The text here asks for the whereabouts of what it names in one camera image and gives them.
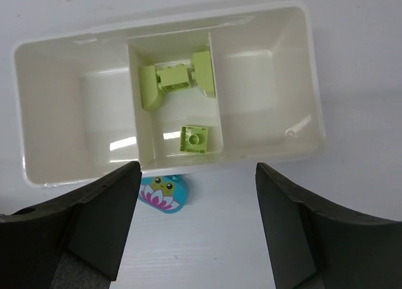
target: white plastic tray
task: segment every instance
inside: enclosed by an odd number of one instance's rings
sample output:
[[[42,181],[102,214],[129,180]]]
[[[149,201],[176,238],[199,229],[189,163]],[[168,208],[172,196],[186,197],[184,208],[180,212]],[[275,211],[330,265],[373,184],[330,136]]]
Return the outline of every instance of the white plastic tray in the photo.
[[[197,88],[141,106],[138,67],[190,64],[210,50],[215,99]],[[27,181],[59,185],[139,160],[145,176],[243,158],[299,159],[325,137],[310,19],[264,4],[109,25],[15,51]],[[180,129],[209,128],[208,153],[180,152]]]

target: lego stud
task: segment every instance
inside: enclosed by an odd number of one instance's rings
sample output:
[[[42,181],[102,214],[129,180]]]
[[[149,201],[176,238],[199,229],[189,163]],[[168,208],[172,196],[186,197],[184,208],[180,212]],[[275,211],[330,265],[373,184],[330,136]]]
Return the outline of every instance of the lego stud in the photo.
[[[179,181],[179,179],[181,178],[182,176],[181,175],[171,175],[171,176],[168,176],[168,178],[170,178],[170,179],[172,179],[173,181]]]
[[[200,136],[197,134],[190,135],[190,137],[188,138],[188,143],[190,143],[193,146],[196,146],[197,144],[200,143]]]
[[[183,89],[183,88],[187,87],[187,84],[186,83],[184,83],[184,84],[175,84],[175,85],[172,85],[171,87],[172,87],[172,89]]]

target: pink flower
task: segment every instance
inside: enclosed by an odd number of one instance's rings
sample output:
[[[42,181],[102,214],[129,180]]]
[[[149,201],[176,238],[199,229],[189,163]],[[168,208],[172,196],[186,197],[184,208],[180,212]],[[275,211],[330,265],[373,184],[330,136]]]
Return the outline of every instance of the pink flower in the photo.
[[[173,197],[164,196],[162,190],[153,190],[149,185],[142,185],[139,194],[143,200],[159,209],[173,210],[180,204],[173,200]]]

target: white table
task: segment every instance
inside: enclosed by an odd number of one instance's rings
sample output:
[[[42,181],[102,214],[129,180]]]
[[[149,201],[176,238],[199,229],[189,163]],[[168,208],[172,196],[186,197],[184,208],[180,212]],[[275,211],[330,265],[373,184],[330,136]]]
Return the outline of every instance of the white table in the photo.
[[[13,46],[150,15],[284,0],[0,0],[0,211],[74,187],[22,176]],[[402,220],[401,0],[301,0],[312,15],[327,148],[280,172],[354,210]],[[139,203],[114,288],[274,288],[255,164],[187,175],[191,200],[166,215]]]

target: light green lego brick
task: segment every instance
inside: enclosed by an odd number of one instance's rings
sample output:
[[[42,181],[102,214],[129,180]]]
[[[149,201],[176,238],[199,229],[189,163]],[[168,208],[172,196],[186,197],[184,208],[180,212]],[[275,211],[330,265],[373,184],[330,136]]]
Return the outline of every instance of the light green lego brick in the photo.
[[[214,74],[212,72],[211,54],[209,51],[193,54],[192,79],[197,82],[207,97],[215,97]]]
[[[147,111],[156,111],[162,106],[164,92],[158,89],[155,66],[138,68],[141,102]]]
[[[208,128],[199,126],[183,126],[180,133],[180,151],[206,154]]]
[[[175,67],[167,67],[157,71],[162,89],[172,92],[190,88],[190,78],[186,66],[179,64]]]

